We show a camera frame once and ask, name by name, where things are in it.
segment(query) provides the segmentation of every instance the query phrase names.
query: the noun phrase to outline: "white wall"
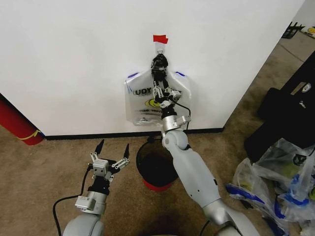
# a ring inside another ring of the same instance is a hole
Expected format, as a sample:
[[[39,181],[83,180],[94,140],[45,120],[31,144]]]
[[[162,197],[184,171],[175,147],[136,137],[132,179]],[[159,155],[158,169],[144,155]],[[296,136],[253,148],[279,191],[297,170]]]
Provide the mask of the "white wall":
[[[305,0],[292,21],[298,22],[299,25],[315,26],[315,0]]]
[[[166,34],[197,91],[189,127],[223,127],[302,3],[0,0],[0,92],[45,135],[158,130],[126,121],[123,80]]]

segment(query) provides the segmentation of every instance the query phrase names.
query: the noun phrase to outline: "black baseboard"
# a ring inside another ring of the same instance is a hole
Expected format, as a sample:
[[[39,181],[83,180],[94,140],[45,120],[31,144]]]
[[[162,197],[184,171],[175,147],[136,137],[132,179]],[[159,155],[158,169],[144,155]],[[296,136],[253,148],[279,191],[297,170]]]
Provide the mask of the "black baseboard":
[[[187,134],[220,133],[223,128],[213,129],[189,129],[185,130]],[[141,137],[141,136],[159,136],[160,131],[133,132],[133,133],[112,133],[112,134],[79,134],[79,135],[52,135],[45,136],[47,140],[66,140],[66,139],[101,139],[101,138],[122,138],[122,137]]]

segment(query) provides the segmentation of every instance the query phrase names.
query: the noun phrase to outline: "red cylinder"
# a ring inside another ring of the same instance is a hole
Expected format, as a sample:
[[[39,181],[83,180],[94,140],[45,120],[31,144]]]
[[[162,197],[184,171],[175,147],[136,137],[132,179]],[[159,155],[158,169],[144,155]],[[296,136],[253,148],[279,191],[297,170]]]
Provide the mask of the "red cylinder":
[[[0,124],[27,145],[40,143],[44,136],[13,107],[0,100]]]
[[[162,191],[168,189],[173,184],[173,182],[171,182],[171,183],[169,183],[169,184],[167,184],[165,186],[156,187],[156,186],[146,182],[144,179],[143,179],[143,182],[147,186],[147,188],[149,188],[150,190],[156,191],[156,192],[162,192]]]

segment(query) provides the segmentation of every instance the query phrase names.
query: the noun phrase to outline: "yellow logo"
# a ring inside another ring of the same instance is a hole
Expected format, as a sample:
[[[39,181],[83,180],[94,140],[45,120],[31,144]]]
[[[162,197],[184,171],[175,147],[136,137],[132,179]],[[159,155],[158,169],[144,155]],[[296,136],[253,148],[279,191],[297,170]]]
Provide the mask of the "yellow logo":
[[[309,33],[315,33],[315,28],[314,27],[310,27],[310,28],[307,29],[307,31]]]
[[[155,102],[154,99],[150,99],[150,100],[146,101],[145,104],[147,107],[160,108],[159,103]]]

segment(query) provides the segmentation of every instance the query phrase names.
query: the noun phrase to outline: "black bucket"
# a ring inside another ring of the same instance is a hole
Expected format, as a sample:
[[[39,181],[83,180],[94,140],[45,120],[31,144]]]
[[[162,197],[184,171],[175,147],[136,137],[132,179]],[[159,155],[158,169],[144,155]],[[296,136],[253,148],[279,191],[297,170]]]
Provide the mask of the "black bucket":
[[[151,190],[166,190],[178,178],[173,157],[161,139],[148,138],[137,153],[136,163],[143,182]]]

